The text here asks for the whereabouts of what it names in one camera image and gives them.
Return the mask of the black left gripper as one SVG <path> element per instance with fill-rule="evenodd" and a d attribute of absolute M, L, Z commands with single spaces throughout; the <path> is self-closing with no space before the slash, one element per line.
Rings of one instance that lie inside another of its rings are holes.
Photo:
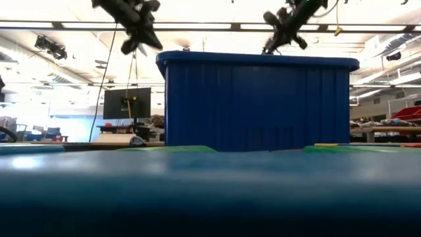
<path fill-rule="evenodd" d="M 154 31 L 155 18 L 152 15 L 152 12 L 158 11 L 161 6 L 159 0 L 126 0 L 126 2 L 139 15 L 139 24 L 145 29 L 141 42 L 155 49 L 162 49 L 163 46 Z"/>

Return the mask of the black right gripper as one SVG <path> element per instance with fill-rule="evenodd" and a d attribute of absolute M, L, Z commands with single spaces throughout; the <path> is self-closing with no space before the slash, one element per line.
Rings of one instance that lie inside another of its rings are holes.
<path fill-rule="evenodd" d="M 297 35 L 300 28 L 308 22 L 314 13 L 320 8 L 328 7 L 328 0 L 294 0 L 295 8 L 289 13 L 278 17 L 275 24 L 272 48 L 296 42 L 301 49 L 307 48 L 307 42 Z"/>

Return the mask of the large blue plastic bin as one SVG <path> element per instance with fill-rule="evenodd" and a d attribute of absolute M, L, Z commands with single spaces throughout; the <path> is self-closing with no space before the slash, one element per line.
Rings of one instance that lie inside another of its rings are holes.
<path fill-rule="evenodd" d="M 165 144 L 217 151 L 349 141 L 356 59 L 165 51 Z"/>

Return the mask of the yellow hanging plug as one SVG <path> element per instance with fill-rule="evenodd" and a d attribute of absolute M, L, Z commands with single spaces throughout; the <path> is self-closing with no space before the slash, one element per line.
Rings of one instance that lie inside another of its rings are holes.
<path fill-rule="evenodd" d="M 336 29 L 334 32 L 334 36 L 337 37 L 343 31 L 343 28 L 339 25 L 339 0 L 336 0 L 335 2 L 335 20 L 336 20 Z"/>

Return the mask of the black computer monitor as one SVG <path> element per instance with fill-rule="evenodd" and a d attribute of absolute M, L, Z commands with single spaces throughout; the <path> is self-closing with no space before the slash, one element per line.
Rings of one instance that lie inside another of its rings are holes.
<path fill-rule="evenodd" d="M 151 88 L 105 92 L 104 119 L 142 119 L 151 116 Z"/>

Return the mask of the person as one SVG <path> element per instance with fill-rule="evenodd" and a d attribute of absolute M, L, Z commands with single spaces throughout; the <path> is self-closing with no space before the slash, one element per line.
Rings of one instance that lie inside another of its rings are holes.
<path fill-rule="evenodd" d="M 164 141 L 164 117 L 160 115 L 153 115 L 151 117 L 150 127 L 150 141 L 163 142 Z"/>

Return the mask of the dark background table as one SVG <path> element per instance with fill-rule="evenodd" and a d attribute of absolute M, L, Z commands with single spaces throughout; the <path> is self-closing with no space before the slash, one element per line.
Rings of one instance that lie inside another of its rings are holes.
<path fill-rule="evenodd" d="M 125 134 L 142 134 L 142 133 L 149 133 L 150 132 L 150 128 L 146 127 L 146 126 L 97 126 L 101 133 L 104 132 L 111 132 L 113 134 L 117 134 L 117 133 L 125 133 Z"/>

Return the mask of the background work table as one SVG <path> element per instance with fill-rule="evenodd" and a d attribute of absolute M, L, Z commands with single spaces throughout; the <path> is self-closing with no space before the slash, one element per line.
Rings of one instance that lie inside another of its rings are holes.
<path fill-rule="evenodd" d="M 350 129 L 351 143 L 421 143 L 421 126 L 374 126 Z"/>

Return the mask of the red plastic tray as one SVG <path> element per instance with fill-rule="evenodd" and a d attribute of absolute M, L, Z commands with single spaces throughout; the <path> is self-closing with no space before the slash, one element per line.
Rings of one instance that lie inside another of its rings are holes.
<path fill-rule="evenodd" d="M 421 124 L 421 106 L 401 109 L 399 112 L 392 115 L 391 118 Z"/>

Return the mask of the black ceiling light rail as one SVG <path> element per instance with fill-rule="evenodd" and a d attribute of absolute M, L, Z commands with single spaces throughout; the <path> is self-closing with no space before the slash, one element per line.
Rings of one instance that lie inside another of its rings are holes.
<path fill-rule="evenodd" d="M 344 34 L 410 34 L 421 33 L 421 24 L 341 24 Z M 264 23 L 245 22 L 158 22 L 157 32 L 270 32 L 272 27 Z M 305 24 L 302 33 L 333 33 L 335 24 Z M 59 22 L 30 20 L 0 20 L 0 30 L 58 30 L 58 31 L 123 31 L 122 26 L 113 22 Z"/>

